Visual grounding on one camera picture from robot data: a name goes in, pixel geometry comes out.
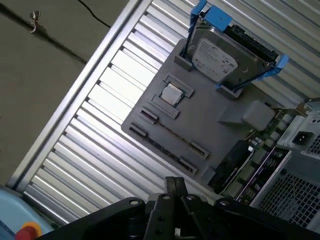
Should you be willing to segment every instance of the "blue drive bracket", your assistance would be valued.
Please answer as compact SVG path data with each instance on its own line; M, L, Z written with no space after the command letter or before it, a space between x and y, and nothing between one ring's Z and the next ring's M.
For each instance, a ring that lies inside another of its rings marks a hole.
M198 4L196 6L194 6L194 8L191 10L190 23L189 23L189 29L188 29L188 37L186 39L185 48L182 50L182 52L180 54L181 57L183 57L183 58L185 58L185 56L186 56L188 45L190 43L192 33L195 29L197 20L199 18L199 14L201 13L202 9L206 6L206 4L207 4L207 0L200 0L198 2Z
M270 68L269 70L259 74L258 76L255 76L249 80L244 81L243 83L235 86L232 91L235 92L241 88L243 88L245 85L251 83L254 80L258 80L261 81L266 77L270 77L270 76L274 76L277 75L278 73L281 72L281 70L284 68L284 66L287 64L287 62L289 61L289 57L288 55L283 55L281 56L281 58L279 59L279 61L276 63L276 65L272 68Z
M221 32L226 30L227 26L231 23L232 17L226 14L217 6L210 7L209 11L204 16L204 20L211 24Z
M191 10L188 33L192 33L194 31L195 25L199 18L199 14L201 13L202 9L204 9L206 4L207 4L207 0L200 0L198 4L194 6L194 8Z

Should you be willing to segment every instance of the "hard drive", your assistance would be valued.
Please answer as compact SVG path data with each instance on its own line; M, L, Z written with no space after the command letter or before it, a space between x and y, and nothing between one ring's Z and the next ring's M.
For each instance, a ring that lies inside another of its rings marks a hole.
M274 67L278 54L237 25L228 25L222 32L200 16L186 57L217 85L233 89Z

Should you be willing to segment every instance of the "corrugated aluminum wall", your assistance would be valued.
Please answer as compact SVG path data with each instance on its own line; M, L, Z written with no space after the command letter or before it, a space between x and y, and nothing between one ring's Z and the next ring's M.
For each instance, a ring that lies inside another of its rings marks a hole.
M175 44L187 36L189 12L197 2L140 2L85 85L75 83L79 85L75 88L82 89L75 99L67 99L68 111L41 151L35 154L36 145L34 153L27 155L34 163L20 180L18 191L61 223L68 223L125 197L146 200L149 194L163 191L165 176L181 175L122 133L120 125ZM263 44L289 55L285 69L274 78L256 82L258 88L285 107L320 96L319 2L211 3ZM212 200L216 197L187 177L186 181L190 191Z

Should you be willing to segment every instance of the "hard drive label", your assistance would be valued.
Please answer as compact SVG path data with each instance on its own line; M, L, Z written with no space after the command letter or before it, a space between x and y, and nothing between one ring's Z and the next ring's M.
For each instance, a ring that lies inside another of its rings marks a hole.
M200 72L217 83L238 67L234 58L206 38L200 40L192 63Z

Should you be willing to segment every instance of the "red button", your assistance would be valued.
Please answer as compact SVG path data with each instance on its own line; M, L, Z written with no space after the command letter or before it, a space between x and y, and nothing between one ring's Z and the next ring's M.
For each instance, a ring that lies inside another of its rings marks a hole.
M34 240L37 237L37 232L32 226L21 228L14 236L15 240Z

